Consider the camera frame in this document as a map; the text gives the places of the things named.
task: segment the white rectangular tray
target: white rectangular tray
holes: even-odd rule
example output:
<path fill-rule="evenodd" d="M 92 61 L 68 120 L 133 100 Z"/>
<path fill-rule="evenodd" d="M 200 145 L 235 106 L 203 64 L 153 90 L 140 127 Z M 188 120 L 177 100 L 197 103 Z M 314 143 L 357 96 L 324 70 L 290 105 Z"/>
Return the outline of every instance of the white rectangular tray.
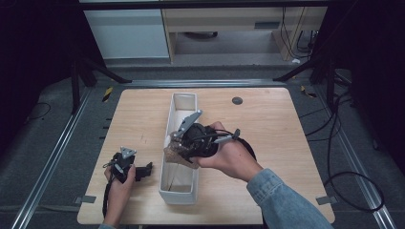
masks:
<path fill-rule="evenodd" d="M 198 110 L 197 95 L 174 93 L 167 120 L 166 140 L 170 134 L 179 129 L 182 120 Z M 168 204 L 194 204 L 197 202 L 199 170 L 194 170 L 177 163 L 166 163 L 164 154 L 161 164 L 159 193 Z"/>

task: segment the blue denim jacket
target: blue denim jacket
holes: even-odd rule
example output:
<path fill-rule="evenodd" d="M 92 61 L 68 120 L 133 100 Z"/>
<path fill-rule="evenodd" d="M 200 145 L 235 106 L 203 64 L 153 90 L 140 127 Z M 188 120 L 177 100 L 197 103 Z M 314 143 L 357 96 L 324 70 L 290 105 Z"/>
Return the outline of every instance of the blue denim jacket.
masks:
<path fill-rule="evenodd" d="M 332 228 L 328 220 L 309 201 L 286 186 L 269 169 L 247 184 L 247 190 L 262 208 L 269 228 Z"/>

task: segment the person's right hand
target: person's right hand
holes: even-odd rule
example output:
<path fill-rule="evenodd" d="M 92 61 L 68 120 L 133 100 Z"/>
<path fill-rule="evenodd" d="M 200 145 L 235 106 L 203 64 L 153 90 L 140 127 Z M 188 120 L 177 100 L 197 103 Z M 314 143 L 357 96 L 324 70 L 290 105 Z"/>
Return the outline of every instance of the person's right hand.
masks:
<path fill-rule="evenodd" d="M 217 130 L 217 133 L 223 133 L 218 130 L 224 130 L 221 122 L 215 122 L 210 125 Z M 203 168 L 214 168 L 222 171 L 224 174 L 249 182 L 257 173 L 263 170 L 257 163 L 245 146 L 237 140 L 229 140 L 220 143 L 218 152 L 211 157 L 192 157 Z"/>

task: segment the white panel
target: white panel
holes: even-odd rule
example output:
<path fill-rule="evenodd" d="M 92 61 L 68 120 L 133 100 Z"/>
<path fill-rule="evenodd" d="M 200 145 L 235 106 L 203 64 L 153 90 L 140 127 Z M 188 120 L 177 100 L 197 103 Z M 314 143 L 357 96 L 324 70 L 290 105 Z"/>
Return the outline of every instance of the white panel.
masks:
<path fill-rule="evenodd" d="M 87 10 L 85 15 L 104 59 L 168 58 L 160 10 Z"/>

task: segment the person's left hand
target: person's left hand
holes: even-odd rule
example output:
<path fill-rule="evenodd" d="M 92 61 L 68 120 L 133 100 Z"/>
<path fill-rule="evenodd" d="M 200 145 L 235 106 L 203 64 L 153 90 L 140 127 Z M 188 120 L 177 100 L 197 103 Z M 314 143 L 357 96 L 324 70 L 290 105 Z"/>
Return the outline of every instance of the person's left hand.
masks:
<path fill-rule="evenodd" d="M 108 195 L 108 210 L 103 221 L 104 224 L 119 227 L 119 222 L 121 220 L 121 215 L 125 209 L 126 203 L 131 196 L 132 186 L 135 182 L 136 168 L 132 165 L 128 171 L 128 177 L 124 183 L 121 183 L 118 179 L 114 179 L 110 193 Z M 104 175 L 107 180 L 110 179 L 111 166 L 108 166 L 104 171 Z"/>

